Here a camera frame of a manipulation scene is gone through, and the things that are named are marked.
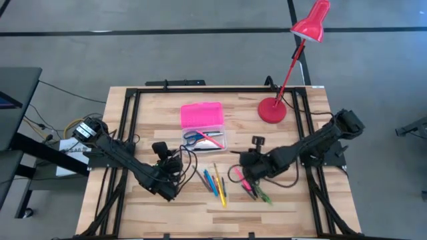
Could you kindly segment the pink highlighter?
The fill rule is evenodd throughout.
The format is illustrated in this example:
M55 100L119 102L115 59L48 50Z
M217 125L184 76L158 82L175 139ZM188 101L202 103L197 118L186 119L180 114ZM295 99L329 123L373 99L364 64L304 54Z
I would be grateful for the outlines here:
M233 167L233 172L238 176L238 180L240 181L240 184L243 187L243 189L246 191L251 191L252 190L251 185L245 180L242 172L237 167Z

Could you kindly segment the white printed paper box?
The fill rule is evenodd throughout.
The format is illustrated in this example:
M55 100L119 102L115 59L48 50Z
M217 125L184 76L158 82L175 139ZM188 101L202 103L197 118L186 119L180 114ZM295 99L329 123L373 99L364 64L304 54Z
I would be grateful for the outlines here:
M74 137L60 140L59 151L64 152L67 156L72 157L82 163L85 163L86 165L89 163L89 158L86 157L83 153L90 152L91 148L86 147ZM74 174L75 172L66 170L62 167L57 167L56 169L57 177L64 177L64 176L74 175Z

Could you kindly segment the black steel beam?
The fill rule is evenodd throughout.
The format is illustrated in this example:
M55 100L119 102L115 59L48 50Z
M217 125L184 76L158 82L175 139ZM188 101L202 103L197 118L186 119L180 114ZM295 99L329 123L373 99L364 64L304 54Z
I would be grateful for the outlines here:
M82 176L89 176L87 164L82 163L66 155L65 153L52 149L20 133L16 133L14 135L9 145L9 148L12 150L20 150L26 154L46 160L59 167L73 171Z

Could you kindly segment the laptop with blue screen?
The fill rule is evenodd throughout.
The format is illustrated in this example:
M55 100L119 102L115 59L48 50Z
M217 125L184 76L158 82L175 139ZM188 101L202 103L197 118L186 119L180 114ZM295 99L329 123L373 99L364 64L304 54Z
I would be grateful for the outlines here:
M21 102L0 91L0 109L20 109L22 106Z

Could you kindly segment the blue-handled scissors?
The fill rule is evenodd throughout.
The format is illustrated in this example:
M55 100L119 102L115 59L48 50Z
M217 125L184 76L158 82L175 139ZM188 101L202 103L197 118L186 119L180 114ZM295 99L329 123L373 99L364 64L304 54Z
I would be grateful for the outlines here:
M215 143L212 143L197 131L188 131L183 135L183 139L185 141L185 146L191 149L218 148Z

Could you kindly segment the grey stand leg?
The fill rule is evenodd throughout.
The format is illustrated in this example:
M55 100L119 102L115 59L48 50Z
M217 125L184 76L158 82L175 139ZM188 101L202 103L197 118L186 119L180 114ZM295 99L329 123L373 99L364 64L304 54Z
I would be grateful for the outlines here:
M427 117L420 118L404 127L395 129L396 135L404 137L406 134L415 134L422 139L427 139Z

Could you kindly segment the grey pen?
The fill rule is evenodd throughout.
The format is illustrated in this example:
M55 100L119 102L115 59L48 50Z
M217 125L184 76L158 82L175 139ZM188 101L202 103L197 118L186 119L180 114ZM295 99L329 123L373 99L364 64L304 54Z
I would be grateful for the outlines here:
M200 174L200 172L197 170L197 168L195 167L195 165L192 165L196 175L199 177L199 179L201 180L202 184L205 186L205 188L209 191L212 192L210 186L207 184L207 182L205 181L205 178Z

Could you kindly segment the thin pink pen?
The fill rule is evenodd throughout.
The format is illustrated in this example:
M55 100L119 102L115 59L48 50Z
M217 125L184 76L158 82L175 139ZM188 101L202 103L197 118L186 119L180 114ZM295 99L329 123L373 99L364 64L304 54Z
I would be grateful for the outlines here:
M219 143L219 142L217 142L215 139L212 139L210 136L208 136L208 135L206 135L206 134L204 134L203 132L201 132L201 131L196 131L196 133L199 133L200 135L202 135L204 138L206 138L207 140L209 140L209 141L211 141L212 143L214 143L215 145L217 145L219 148L221 148L221 149L225 149L225 147L221 144L221 143Z

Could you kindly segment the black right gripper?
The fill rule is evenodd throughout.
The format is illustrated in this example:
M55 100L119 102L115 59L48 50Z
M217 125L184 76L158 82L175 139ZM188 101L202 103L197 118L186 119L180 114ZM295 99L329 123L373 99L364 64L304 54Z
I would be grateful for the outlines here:
M246 179L272 178L276 176L276 160L274 159L276 150L273 149L267 153L262 153L261 148L264 142L264 137L253 136L252 143L256 147L239 153L239 162Z

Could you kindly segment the dark grey desk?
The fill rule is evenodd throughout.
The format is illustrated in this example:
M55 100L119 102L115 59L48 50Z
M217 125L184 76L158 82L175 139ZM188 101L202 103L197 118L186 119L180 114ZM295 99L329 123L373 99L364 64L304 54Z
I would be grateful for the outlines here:
M0 67L0 91L23 104L20 109L0 109L0 151L9 148L37 88L40 67Z

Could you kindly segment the red desk lamp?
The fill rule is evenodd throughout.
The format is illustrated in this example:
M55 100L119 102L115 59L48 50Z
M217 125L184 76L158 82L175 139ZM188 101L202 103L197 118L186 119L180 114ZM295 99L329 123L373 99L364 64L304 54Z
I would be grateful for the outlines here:
M292 74L296 62L300 59L306 41L321 43L324 38L323 22L330 10L330 0L316 0L308 13L307 17L295 23L290 31L300 38L301 43L298 45L292 56L292 62L280 88L275 97L263 99L258 105L258 115L267 123L279 123L284 119L287 113L285 104L282 102L284 90Z

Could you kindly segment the black bar with clamp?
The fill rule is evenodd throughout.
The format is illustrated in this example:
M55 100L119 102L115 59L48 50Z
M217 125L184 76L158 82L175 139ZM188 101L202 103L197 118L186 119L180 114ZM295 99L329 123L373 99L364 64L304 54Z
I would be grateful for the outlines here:
M163 81L147 81L145 83L145 86L147 87L153 87L153 86L198 86L198 85L206 85L206 82L202 79L195 79L195 80L167 80L164 79Z

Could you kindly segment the green highlighter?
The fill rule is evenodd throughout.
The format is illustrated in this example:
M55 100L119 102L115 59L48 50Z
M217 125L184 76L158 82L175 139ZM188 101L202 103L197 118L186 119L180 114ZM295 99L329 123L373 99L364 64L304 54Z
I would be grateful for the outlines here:
M255 190L257 196L264 202L268 203L269 205L273 205L272 200L270 199L270 197L264 193L261 189L256 189Z

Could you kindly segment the clear pencil box pink lid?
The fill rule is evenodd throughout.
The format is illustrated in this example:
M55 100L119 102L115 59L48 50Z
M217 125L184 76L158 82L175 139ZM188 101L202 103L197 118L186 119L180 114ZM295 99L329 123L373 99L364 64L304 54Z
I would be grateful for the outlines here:
M201 132L220 131L224 133L223 135L211 138L215 139L225 147L225 149L219 151L225 151L228 148L223 107L220 102L203 102L183 105L180 109L180 120L182 130L181 138L184 146L185 141L183 139L183 135L188 131L198 130ZM208 153L214 151L194 152Z

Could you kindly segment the blue marker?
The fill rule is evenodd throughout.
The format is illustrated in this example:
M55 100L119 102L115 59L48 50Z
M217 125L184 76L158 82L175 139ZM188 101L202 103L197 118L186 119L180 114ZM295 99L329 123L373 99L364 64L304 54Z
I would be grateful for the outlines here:
M203 174L207 180L207 183L209 184L209 187L213 191L213 194L217 197L219 195L218 190L216 189L216 186L215 186L214 182L212 181L212 178L211 178L209 172L207 171L207 169L205 169L203 171Z

